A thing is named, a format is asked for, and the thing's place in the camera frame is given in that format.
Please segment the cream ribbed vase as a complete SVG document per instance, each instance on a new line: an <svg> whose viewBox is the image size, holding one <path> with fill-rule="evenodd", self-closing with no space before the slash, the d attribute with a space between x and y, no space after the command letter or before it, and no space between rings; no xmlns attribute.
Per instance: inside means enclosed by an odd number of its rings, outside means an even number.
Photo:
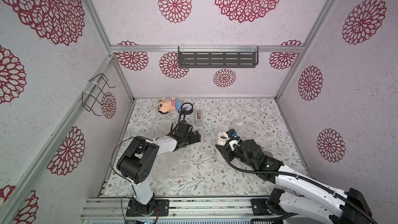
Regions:
<svg viewBox="0 0 398 224"><path fill-rule="evenodd" d="M228 137L227 133L226 133L226 132L220 132L220 133L218 134L218 138L217 138L216 144L217 144L217 145L220 145L220 146L224 146L225 143L226 143L228 140L229 140L229 137Z"/></svg>

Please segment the bubble wrap sheet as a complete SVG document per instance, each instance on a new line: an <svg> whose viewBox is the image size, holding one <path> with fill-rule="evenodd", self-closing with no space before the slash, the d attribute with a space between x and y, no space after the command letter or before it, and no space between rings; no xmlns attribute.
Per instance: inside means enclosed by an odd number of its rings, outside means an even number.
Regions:
<svg viewBox="0 0 398 224"><path fill-rule="evenodd" d="M127 128L125 138L132 136L144 136L150 139L162 138L170 132L173 120L152 120L143 125L131 125ZM190 177L193 163L193 156L197 153L196 149L202 143L195 143L181 148L174 152L158 154L148 179L166 180L166 179L187 179Z"/></svg>
<svg viewBox="0 0 398 224"><path fill-rule="evenodd" d="M246 120L234 120L231 122L229 128L234 129L238 135L244 135L247 133L249 124L250 122L247 122Z"/></svg>

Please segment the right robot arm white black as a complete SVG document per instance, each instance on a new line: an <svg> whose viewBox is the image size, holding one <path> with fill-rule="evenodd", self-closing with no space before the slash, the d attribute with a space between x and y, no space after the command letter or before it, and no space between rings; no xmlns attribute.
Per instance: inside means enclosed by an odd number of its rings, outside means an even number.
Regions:
<svg viewBox="0 0 398 224"><path fill-rule="evenodd" d="M231 168L275 185L268 197L251 202L256 216L252 224L281 224L294 216L323 224L376 223L360 191L344 191L296 172L254 140L242 140L234 129L219 133L216 149Z"/></svg>

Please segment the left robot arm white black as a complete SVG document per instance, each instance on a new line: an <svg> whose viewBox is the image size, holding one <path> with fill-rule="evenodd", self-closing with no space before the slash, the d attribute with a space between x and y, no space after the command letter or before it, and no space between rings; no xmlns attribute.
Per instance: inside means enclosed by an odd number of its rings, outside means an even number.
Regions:
<svg viewBox="0 0 398 224"><path fill-rule="evenodd" d="M157 155L174 152L200 141L199 131L194 131L192 125L185 121L177 122L169 134L155 140L143 136L132 138L118 160L116 168L122 177L131 182L135 193L134 200L141 205L148 205L154 198L147 177Z"/></svg>

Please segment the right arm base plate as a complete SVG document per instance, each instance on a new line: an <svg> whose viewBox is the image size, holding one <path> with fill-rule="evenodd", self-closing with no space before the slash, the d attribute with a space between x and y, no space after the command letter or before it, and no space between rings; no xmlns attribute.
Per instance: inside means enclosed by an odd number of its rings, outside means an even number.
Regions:
<svg viewBox="0 0 398 224"><path fill-rule="evenodd" d="M255 216L285 215L287 212L279 205L279 200L268 198L251 199L251 208Z"/></svg>

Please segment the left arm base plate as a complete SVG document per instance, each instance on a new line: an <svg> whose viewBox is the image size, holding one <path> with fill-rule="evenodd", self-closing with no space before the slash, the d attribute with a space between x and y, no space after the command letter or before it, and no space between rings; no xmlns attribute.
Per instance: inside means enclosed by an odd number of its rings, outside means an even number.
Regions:
<svg viewBox="0 0 398 224"><path fill-rule="evenodd" d="M127 206L127 217L165 217L169 215L170 201L153 198L148 204L143 205L132 199Z"/></svg>

